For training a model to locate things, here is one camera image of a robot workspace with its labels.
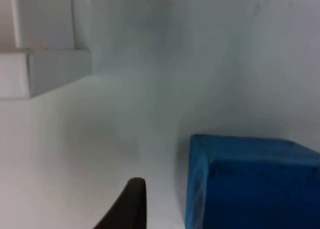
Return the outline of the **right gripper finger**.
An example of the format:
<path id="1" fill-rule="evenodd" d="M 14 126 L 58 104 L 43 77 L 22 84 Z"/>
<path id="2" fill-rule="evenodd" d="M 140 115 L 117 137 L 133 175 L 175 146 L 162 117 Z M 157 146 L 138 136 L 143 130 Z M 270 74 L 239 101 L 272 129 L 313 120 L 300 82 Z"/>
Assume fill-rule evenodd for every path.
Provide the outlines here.
<path id="1" fill-rule="evenodd" d="M 128 180 L 112 207 L 95 229 L 145 229 L 147 227 L 147 187 L 141 177 Z"/>

